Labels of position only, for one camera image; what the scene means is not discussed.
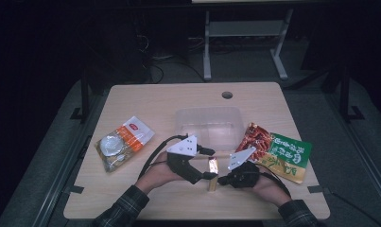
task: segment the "clear plastic container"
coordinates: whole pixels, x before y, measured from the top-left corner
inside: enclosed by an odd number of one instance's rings
[[[244,135],[236,107],[200,107],[176,111],[175,133],[196,135],[198,144],[215,151],[235,150]]]

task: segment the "plastic bag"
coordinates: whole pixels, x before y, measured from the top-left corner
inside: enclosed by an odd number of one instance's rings
[[[95,147],[105,171],[113,172],[126,163],[153,135],[154,131],[133,116],[121,127],[104,136]]]

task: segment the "table hole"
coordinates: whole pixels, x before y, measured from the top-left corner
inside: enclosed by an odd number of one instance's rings
[[[231,99],[234,96],[231,92],[223,92],[222,97],[225,99]]]

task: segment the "hand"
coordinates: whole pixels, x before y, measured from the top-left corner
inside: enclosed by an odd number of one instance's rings
[[[260,172],[267,172],[270,174],[269,170],[259,166]],[[288,201],[291,201],[291,198],[285,193],[285,191],[271,179],[260,175],[260,179],[251,189],[253,193],[261,197],[264,201],[271,202],[277,207],[282,206]]]
[[[164,151],[158,155],[154,164],[134,185],[144,193],[148,194],[152,189],[160,187],[166,183],[183,180],[181,176],[170,170],[166,160],[167,153]]]

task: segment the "small object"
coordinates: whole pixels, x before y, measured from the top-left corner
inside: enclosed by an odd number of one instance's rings
[[[217,159],[216,159],[216,157],[209,157],[208,158],[208,167],[210,168],[210,172],[217,174]],[[216,177],[214,177],[212,180],[210,180],[210,183],[208,185],[208,191],[216,191],[217,178],[218,178],[218,176],[216,175]]]

